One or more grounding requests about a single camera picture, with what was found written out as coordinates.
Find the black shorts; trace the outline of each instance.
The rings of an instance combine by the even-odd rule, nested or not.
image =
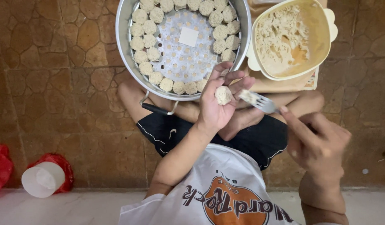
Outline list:
[[[192,123],[175,115],[165,116],[153,112],[138,121],[137,127],[164,157],[184,138]],[[257,125],[240,130],[230,141],[225,141],[216,134],[210,142],[237,149],[251,156],[260,169],[264,170],[275,155],[286,149],[287,125],[265,115]]]

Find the white floor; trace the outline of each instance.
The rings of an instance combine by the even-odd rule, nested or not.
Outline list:
[[[141,201],[145,192],[70,192],[45,199],[23,190],[0,192],[0,225],[117,224],[120,207]],[[273,202],[304,224],[296,192],[271,192]],[[385,192],[344,192],[351,225],[385,225]]]

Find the bare foot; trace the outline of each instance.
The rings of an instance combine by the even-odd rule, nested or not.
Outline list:
[[[235,111],[228,124],[219,130],[218,134],[223,140],[229,141],[233,139],[240,130],[258,124],[264,115],[265,113],[257,108]]]

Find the fork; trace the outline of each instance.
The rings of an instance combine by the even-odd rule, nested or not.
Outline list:
[[[238,97],[267,114],[280,114],[280,111],[276,108],[274,102],[271,99],[259,95],[258,93],[244,89],[241,90],[241,93],[238,95]]]

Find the black handle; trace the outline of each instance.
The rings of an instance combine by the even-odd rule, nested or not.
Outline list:
[[[143,103],[143,104],[141,104],[141,107],[144,108],[144,109],[150,110],[153,113],[159,113],[159,114],[162,114],[162,115],[165,115],[165,116],[167,116],[167,114],[168,114],[167,110],[162,109],[160,107],[157,107],[156,105],[151,105],[151,104],[148,104],[148,103]]]

